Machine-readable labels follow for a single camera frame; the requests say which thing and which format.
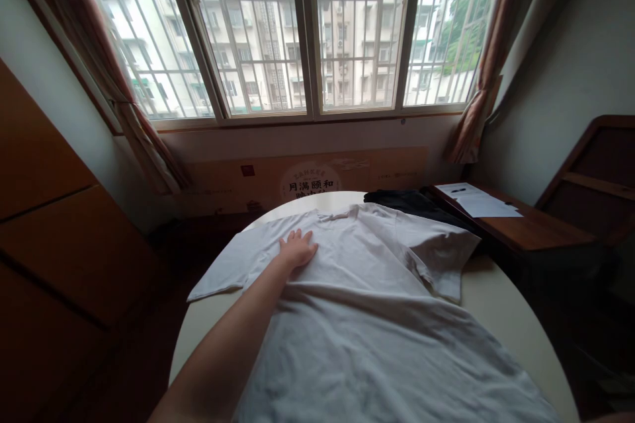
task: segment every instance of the hand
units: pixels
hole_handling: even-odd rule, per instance
[[[280,260],[290,269],[307,264],[318,250],[317,243],[309,245],[312,235],[313,231],[309,231],[303,238],[302,230],[298,228],[297,231],[289,233],[286,243],[280,238],[280,254],[278,255]]]

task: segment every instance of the window pane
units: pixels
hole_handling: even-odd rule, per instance
[[[402,2],[317,0],[323,110],[394,107]]]
[[[466,102],[493,0],[418,0],[404,106]]]
[[[95,0],[150,119],[213,116],[175,0]]]
[[[224,84],[228,114],[305,114],[295,0],[198,4]]]

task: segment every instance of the cabinet door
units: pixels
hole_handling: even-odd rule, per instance
[[[0,264],[0,414],[31,421],[103,335],[4,264]]]
[[[146,240],[100,186],[3,223],[0,248],[108,326],[158,268]]]
[[[0,219],[97,181],[0,61]]]

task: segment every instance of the cardboard box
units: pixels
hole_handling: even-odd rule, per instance
[[[426,147],[185,164],[195,190],[176,196],[184,216],[269,211],[307,195],[423,186]]]

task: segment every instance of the white t-shirt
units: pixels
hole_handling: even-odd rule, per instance
[[[234,414],[241,422],[557,422],[527,373],[465,310],[469,232],[376,204],[239,233],[190,299],[247,287],[278,238],[319,249],[289,279]]]
[[[377,204],[333,214],[312,210],[238,233],[190,293],[192,301],[247,288],[278,254],[291,230],[313,231],[319,244],[310,266],[290,282],[317,282],[395,295],[439,295],[460,301],[461,269],[480,238],[439,221]]]

